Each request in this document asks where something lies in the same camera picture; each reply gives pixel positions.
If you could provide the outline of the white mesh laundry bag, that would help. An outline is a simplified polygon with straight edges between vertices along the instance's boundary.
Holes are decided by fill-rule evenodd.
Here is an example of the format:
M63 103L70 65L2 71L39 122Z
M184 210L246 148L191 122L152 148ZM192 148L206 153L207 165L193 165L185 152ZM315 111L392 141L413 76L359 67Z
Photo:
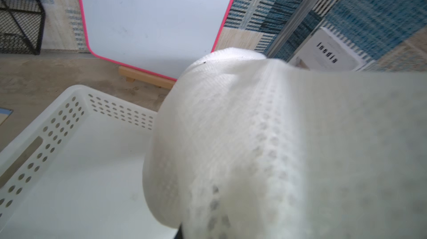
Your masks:
M427 75L213 52L163 101L142 184L186 239L424 239Z

